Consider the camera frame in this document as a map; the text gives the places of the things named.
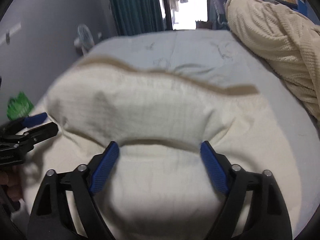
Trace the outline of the left hand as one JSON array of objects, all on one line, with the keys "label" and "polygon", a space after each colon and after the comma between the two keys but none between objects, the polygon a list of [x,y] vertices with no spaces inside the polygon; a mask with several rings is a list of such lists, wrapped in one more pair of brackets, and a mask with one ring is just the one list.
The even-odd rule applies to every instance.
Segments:
[{"label": "left hand", "polygon": [[23,199],[21,178],[20,178],[20,169],[18,166],[13,166],[7,168],[4,171],[0,172],[1,175],[1,185],[7,186],[7,195],[8,197],[16,202],[20,199]]}]

